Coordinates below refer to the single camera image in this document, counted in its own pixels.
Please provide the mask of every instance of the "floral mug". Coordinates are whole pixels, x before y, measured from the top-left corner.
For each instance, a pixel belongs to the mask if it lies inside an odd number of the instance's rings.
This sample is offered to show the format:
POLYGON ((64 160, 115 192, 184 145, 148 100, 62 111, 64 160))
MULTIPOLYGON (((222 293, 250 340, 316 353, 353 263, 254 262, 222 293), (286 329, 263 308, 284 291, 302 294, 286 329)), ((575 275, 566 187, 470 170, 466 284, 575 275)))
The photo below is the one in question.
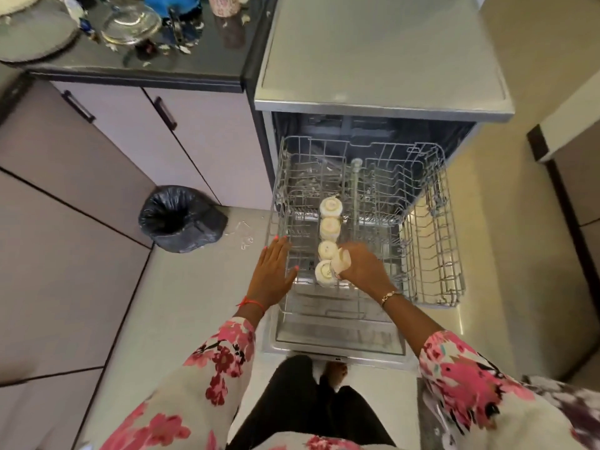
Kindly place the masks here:
POLYGON ((213 13, 219 17, 236 15, 249 0, 208 0, 213 13))

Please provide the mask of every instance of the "cabinet handle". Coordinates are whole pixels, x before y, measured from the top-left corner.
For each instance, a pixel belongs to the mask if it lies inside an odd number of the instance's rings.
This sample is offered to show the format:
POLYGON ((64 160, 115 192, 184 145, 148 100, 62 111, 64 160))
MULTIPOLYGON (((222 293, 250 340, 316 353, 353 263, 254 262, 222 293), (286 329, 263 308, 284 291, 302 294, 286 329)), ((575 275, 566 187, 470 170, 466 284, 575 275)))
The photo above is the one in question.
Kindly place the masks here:
POLYGON ((75 99, 75 97, 69 90, 65 90, 61 94, 61 96, 67 102, 68 105, 75 109, 75 112, 77 112, 79 115, 81 115, 81 117, 83 117, 84 120, 86 120, 88 123, 94 123, 96 117, 93 116, 89 112, 89 110, 87 110, 83 105, 81 105, 81 103, 77 99, 75 99))
POLYGON ((176 128, 177 128, 177 122, 175 121, 175 119, 171 115, 171 112, 169 112, 169 109, 167 109, 167 107, 164 105, 163 99, 159 96, 156 99, 154 99, 154 103, 153 104, 154 104, 154 108, 156 109, 156 112, 158 112, 158 114, 160 115, 160 117, 164 121, 164 124, 166 124, 167 127, 171 131, 176 130, 176 128))

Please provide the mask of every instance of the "blue container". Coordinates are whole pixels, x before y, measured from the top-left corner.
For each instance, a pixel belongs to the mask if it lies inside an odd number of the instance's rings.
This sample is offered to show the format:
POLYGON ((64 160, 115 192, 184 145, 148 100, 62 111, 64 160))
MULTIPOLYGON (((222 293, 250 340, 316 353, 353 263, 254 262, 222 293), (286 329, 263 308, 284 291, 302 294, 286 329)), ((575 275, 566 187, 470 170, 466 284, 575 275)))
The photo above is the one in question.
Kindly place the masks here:
POLYGON ((181 15, 189 13, 200 5, 200 0, 144 0, 144 2, 161 17, 169 16, 169 7, 175 8, 181 15))

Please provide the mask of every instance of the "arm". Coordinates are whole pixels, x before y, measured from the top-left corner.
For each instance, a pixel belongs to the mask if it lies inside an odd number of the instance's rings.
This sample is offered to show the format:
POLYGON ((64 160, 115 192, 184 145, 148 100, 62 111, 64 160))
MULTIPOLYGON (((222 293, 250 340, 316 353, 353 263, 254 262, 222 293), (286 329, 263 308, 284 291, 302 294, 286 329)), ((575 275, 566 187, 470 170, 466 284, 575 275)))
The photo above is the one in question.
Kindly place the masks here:
POLYGON ((263 310, 287 294, 296 277, 285 277, 289 242, 263 248, 246 303, 165 378, 106 440, 100 450, 219 450, 250 382, 254 331, 263 310))
MULTIPOLYGON (((356 287, 381 303, 396 289, 383 263, 361 243, 342 246, 350 252, 348 270, 341 272, 356 287)), ((454 333, 400 293, 383 304, 410 348, 450 424, 458 448, 581 449, 573 427, 549 402, 502 373, 454 333)))

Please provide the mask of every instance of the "wire rack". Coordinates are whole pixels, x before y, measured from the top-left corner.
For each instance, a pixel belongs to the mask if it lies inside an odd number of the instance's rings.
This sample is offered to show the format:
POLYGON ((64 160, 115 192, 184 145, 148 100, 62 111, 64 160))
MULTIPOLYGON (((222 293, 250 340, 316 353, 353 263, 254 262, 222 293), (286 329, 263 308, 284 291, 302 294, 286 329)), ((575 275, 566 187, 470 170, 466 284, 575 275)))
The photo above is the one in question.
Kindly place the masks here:
POLYGON ((321 287, 319 204, 344 206, 340 243, 365 242, 412 302, 453 307, 464 292, 442 148, 433 143, 372 143, 290 136, 281 142, 267 239, 292 242, 295 283, 284 314, 389 323, 381 307, 351 284, 321 287))

